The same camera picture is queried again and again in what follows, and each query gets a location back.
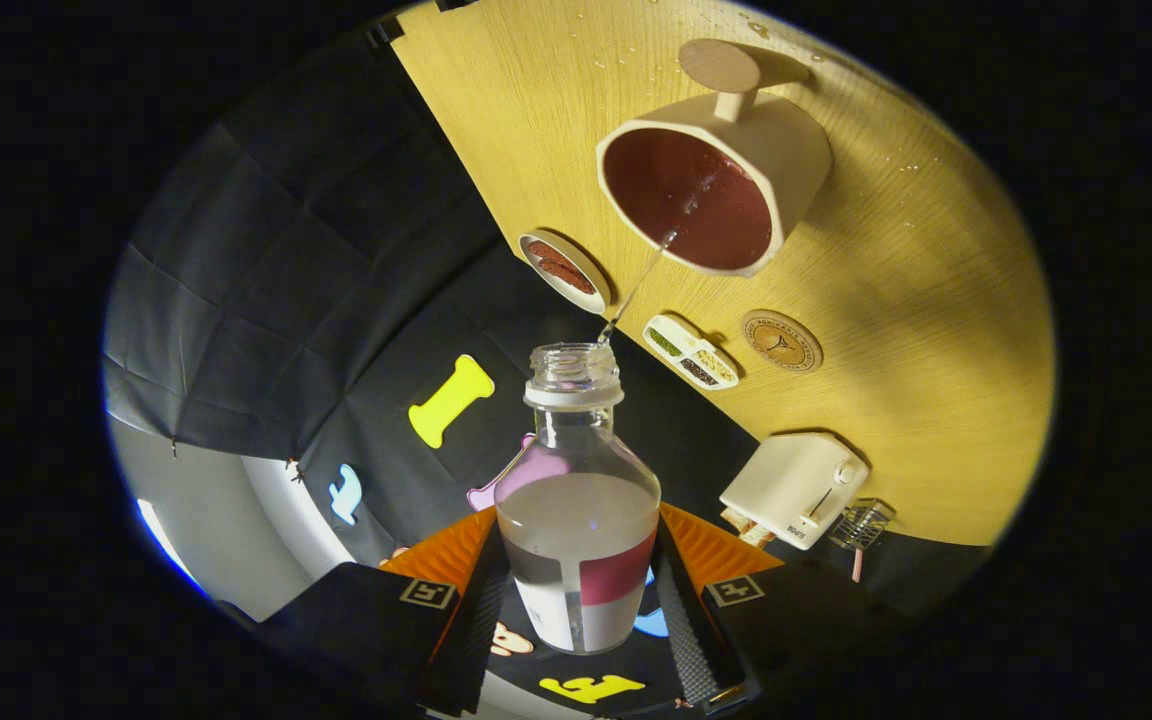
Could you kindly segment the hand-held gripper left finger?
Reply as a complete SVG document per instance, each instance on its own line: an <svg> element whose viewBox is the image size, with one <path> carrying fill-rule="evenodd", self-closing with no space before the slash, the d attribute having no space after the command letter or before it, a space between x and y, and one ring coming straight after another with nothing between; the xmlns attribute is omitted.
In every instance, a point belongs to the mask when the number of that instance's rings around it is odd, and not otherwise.
<svg viewBox="0 0 1152 720"><path fill-rule="evenodd" d="M473 714L508 575L495 509L475 511L380 568L334 566L256 634L372 715Z"/></svg>

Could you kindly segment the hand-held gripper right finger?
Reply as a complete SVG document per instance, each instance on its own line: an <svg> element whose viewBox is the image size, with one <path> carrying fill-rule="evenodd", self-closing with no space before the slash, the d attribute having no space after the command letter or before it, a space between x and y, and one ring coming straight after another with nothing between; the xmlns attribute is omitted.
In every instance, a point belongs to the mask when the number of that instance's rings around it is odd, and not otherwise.
<svg viewBox="0 0 1152 720"><path fill-rule="evenodd" d="M776 559L660 505L652 571L684 700L764 708L877 655L908 619L812 558Z"/></svg>

